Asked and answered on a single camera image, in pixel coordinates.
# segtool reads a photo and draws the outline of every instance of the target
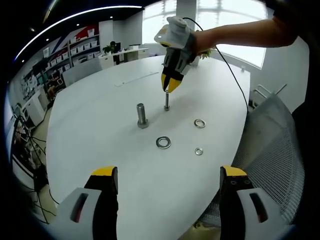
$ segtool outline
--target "hand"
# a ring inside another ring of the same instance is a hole
[[[195,40],[191,46],[192,52],[199,56],[201,52],[216,47],[215,39],[212,37],[211,31],[212,29],[192,33],[195,36]]]

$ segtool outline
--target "human arm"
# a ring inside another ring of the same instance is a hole
[[[291,45],[297,38],[295,30],[279,18],[224,25],[196,31],[193,51],[200,53],[217,44],[276,48]]]

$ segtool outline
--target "gray chair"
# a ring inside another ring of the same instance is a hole
[[[294,220],[305,171],[295,122],[275,94],[248,114],[232,167],[243,169],[253,186],[262,188],[279,205],[287,224]],[[219,193],[198,221],[205,226],[221,226]]]
[[[79,63],[78,65],[75,65],[74,67],[71,67],[69,70],[63,72],[62,75],[65,86],[69,87],[75,82],[101,70],[102,68],[98,57]]]

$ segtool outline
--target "bright window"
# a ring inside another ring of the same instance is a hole
[[[259,0],[197,0],[196,21],[204,30],[264,19],[267,19],[267,8]],[[218,48],[227,55],[262,68],[265,47],[219,44]]]
[[[154,37],[166,24],[167,17],[176,15],[177,0],[162,0],[146,6],[143,11],[142,44],[155,43]]]

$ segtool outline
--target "small washer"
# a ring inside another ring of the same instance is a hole
[[[194,125],[197,128],[203,129],[206,126],[206,122],[203,121],[202,119],[196,119],[196,120],[194,120]]]
[[[166,140],[168,143],[163,146],[163,145],[160,144],[161,140]],[[167,148],[169,148],[171,146],[171,140],[167,136],[158,137],[156,139],[155,143],[156,143],[157,147],[160,148],[160,149],[167,149]]]
[[[195,154],[197,155],[201,155],[204,153],[203,149],[201,147],[197,147],[195,150],[194,150]]]

